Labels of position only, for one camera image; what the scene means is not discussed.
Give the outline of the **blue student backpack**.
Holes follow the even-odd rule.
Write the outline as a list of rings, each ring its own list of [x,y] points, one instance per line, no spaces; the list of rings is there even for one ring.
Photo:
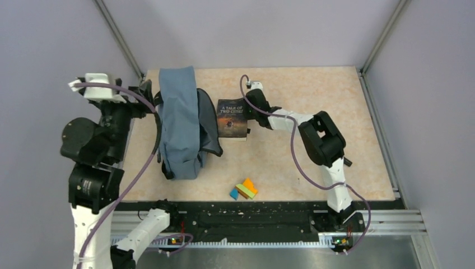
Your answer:
[[[154,102],[161,119],[159,162],[168,180],[196,179],[207,155],[222,156],[217,113],[192,66],[159,71]]]

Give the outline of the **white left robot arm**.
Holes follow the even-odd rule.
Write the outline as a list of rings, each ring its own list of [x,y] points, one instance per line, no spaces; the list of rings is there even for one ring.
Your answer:
[[[79,117],[62,131],[60,154],[74,162],[68,179],[68,202],[74,221],[74,268],[135,268],[137,260],[161,231],[174,231],[178,214],[153,209],[124,239],[111,243],[112,214],[126,192],[120,190],[131,121],[152,114],[156,142],[161,120],[153,102],[152,82],[124,89],[120,79],[69,84],[101,112],[98,122]]]

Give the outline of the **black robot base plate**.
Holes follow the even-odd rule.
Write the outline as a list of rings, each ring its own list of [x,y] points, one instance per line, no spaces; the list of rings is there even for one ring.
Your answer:
[[[298,243],[317,242],[319,233],[352,234],[364,230],[363,213],[370,209],[402,209],[400,202],[356,201],[355,214],[340,224],[325,202],[122,202],[114,212],[117,230],[128,230],[145,219],[151,209],[170,212],[164,234],[189,233],[194,243]]]

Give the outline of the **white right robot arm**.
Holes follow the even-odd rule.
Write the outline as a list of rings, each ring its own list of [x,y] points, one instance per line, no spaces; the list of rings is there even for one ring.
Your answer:
[[[315,187],[326,191],[328,220],[325,231],[343,231],[345,228],[360,227],[366,232],[368,225],[356,217],[356,209],[351,197],[356,191],[347,184],[344,165],[346,140],[325,111],[314,115],[287,111],[278,106],[270,106],[261,89],[253,89],[243,95],[247,119],[256,120],[260,126],[288,131],[293,141],[300,136],[309,159],[319,168],[323,184],[318,184],[305,174],[299,164],[295,147],[291,146],[291,156],[299,173]]]

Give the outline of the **dark brown bottom book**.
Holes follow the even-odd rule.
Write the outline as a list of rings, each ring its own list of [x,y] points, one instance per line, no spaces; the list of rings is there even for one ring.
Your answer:
[[[219,99],[217,103],[218,137],[246,141],[248,121],[244,115],[244,99]]]

